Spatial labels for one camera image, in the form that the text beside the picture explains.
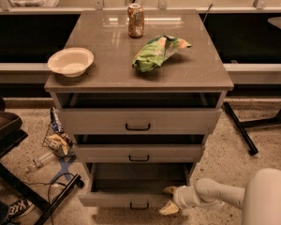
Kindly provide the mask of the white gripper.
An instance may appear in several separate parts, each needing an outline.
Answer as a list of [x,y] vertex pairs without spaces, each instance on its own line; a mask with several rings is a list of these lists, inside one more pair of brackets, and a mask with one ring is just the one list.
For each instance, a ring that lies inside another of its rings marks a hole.
[[193,187],[181,186],[175,187],[170,186],[163,189],[165,194],[170,194],[172,196],[172,201],[168,201],[165,206],[163,206],[159,213],[161,215],[167,216],[179,212],[180,209],[189,209],[195,207],[198,204],[198,197]]

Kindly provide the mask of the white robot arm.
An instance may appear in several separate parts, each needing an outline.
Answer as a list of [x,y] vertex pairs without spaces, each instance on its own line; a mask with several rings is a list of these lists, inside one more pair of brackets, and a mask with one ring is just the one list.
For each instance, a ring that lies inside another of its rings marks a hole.
[[281,225],[281,171],[255,172],[245,188],[201,178],[194,186],[166,187],[171,199],[159,212],[171,215],[192,207],[218,209],[225,203],[242,211],[242,225]]

